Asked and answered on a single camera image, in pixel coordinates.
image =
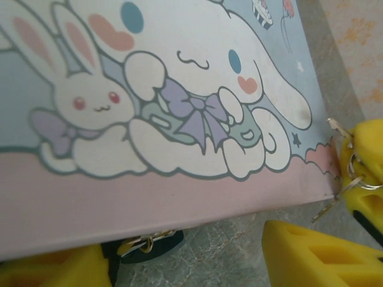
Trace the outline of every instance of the blue dot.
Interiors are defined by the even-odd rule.
[[[234,50],[229,51],[229,62],[233,71],[239,74],[242,70],[242,66],[241,66],[241,60],[239,59],[239,56],[236,51]]]
[[[121,7],[121,19],[126,29],[134,34],[141,33],[144,28],[144,18],[139,8],[131,3],[125,2]]]

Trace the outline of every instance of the purple ribbon bow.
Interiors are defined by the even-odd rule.
[[[226,131],[218,121],[226,122],[227,115],[218,96],[212,94],[206,100],[190,97],[176,81],[166,79],[161,95],[168,103],[168,108],[174,117],[185,119],[178,132],[195,138],[205,152],[205,123],[210,130],[215,150],[224,139],[228,138]]]
[[[54,112],[43,109],[32,111],[31,124],[43,139],[50,142],[54,154],[58,156],[69,152],[76,136],[94,139],[100,134],[100,132],[94,130],[71,127]]]

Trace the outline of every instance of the gray floor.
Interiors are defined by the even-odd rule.
[[[343,61],[317,0],[297,0],[327,111],[344,126],[364,119]],[[265,220],[279,219],[379,248],[343,203],[315,226],[324,202],[261,212],[186,231],[184,246],[144,264],[121,265],[117,287],[269,286],[261,238]]]

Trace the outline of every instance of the cartoon rabbit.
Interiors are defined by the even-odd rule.
[[[2,1],[0,9],[3,33],[53,88],[57,113],[31,112],[31,125],[42,138],[43,162],[60,173],[80,169],[100,177],[145,171],[124,125],[134,116],[132,100],[103,74],[96,47],[79,19],[63,5],[53,5],[58,29],[84,68],[72,74],[52,35],[27,8]]]
[[[198,176],[230,172],[237,178],[263,165],[276,171],[288,165],[290,143],[277,117],[261,107],[249,111],[247,104],[266,95],[281,116],[298,129],[311,125],[310,108],[283,79],[257,35],[238,15],[208,0],[69,3],[89,25],[98,46],[124,63],[132,90],[143,101],[159,102],[164,116],[184,121],[177,132],[197,139],[201,130],[210,131],[210,136],[197,143],[179,142],[164,135],[170,119],[162,117],[156,123],[133,119],[129,123],[132,143],[148,164],[165,173],[178,169]],[[131,45],[117,45],[119,35],[130,39]],[[229,125],[230,131],[222,135],[215,125],[214,130],[221,134],[216,141],[212,126],[205,126],[207,117],[214,117],[211,111],[222,108],[226,117],[220,116],[220,124]],[[193,130],[189,119],[196,118],[197,109],[203,118],[193,120],[200,123]],[[233,130],[239,130],[236,136]]]

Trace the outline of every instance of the metal ring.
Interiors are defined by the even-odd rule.
[[[143,251],[143,253],[149,253],[153,249],[153,237],[149,237],[147,239],[147,247],[141,247],[139,250]]]
[[[355,160],[358,160],[361,164],[363,164],[358,158],[357,156],[355,155],[355,153],[352,154],[350,160],[349,160],[349,163],[347,165],[347,173],[348,173],[348,176],[351,178],[351,179],[355,179],[358,177],[358,175],[356,174],[355,172],[355,169],[354,169],[354,161]],[[372,184],[367,184],[365,183],[364,181],[360,181],[358,184],[357,184],[359,187],[365,189],[365,190],[377,190],[378,188],[382,188],[383,187],[383,184],[381,185],[372,185]]]

